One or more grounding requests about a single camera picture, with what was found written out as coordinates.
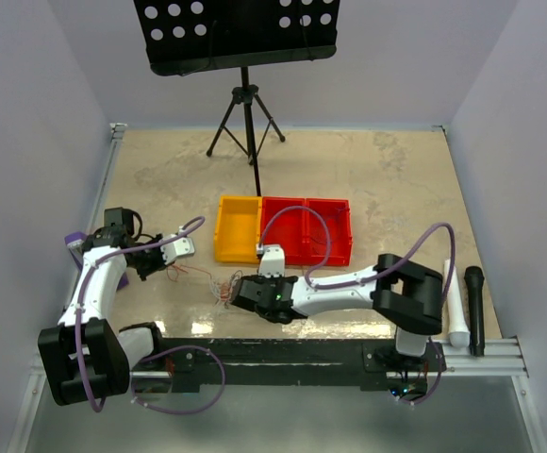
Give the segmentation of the yellow plastic bin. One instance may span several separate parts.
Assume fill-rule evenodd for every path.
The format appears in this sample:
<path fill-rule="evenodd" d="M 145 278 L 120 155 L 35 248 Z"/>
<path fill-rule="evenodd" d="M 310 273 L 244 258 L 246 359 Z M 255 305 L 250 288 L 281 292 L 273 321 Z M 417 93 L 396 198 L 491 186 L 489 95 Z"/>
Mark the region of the yellow plastic bin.
<path fill-rule="evenodd" d="M 221 196 L 213 235 L 216 261 L 257 263 L 261 211 L 259 196 Z"/>

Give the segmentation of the red plastic bin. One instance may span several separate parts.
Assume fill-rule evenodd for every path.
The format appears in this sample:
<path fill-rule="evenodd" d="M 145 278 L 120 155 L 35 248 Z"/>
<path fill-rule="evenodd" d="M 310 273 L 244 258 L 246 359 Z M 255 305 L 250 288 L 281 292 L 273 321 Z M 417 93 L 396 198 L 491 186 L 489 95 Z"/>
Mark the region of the red plastic bin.
<path fill-rule="evenodd" d="M 307 206 L 325 221 L 331 240 L 327 266 L 346 267 L 352 256 L 353 236 L 350 204 L 346 199 L 307 198 Z M 326 250 L 323 226 L 313 214 L 307 215 L 307 265 L 322 261 Z"/>
<path fill-rule="evenodd" d="M 304 206 L 305 198 L 272 197 L 262 198 L 261 232 L 265 231 L 271 219 L 282 209 L 290 206 Z M 265 235 L 265 244 L 279 244 L 285 253 L 287 265 L 307 264 L 307 244 L 304 238 L 304 210 L 291 210 L 278 217 Z"/>

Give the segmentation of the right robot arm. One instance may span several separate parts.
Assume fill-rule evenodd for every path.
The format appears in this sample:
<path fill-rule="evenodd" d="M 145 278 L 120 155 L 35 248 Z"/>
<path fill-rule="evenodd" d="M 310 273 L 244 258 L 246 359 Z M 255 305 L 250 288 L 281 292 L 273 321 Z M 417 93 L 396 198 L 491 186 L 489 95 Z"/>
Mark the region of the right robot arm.
<path fill-rule="evenodd" d="M 330 277 L 255 274 L 235 284 L 231 305 L 287 325 L 328 311 L 374 310 L 396 326 L 391 357 L 405 371 L 425 359 L 442 332 L 444 280 L 439 272 L 392 254 L 357 272 Z"/>

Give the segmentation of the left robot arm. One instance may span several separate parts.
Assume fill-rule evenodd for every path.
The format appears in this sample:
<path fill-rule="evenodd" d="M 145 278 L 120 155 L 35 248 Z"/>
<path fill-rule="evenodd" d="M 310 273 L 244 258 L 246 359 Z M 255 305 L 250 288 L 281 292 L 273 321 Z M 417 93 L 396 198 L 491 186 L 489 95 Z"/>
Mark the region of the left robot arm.
<path fill-rule="evenodd" d="M 147 279 L 170 264 L 163 249 L 174 237 L 158 234 L 142 242 L 141 235 L 134 210 L 106 210 L 103 225 L 81 246 L 81 273 L 70 304 L 54 327 L 39 334 L 43 368 L 60 406 L 88 402 L 99 412 L 108 397 L 126 393 L 135 365 L 157 370 L 167 359 L 155 323 L 115 332 L 108 321 L 127 269 Z"/>

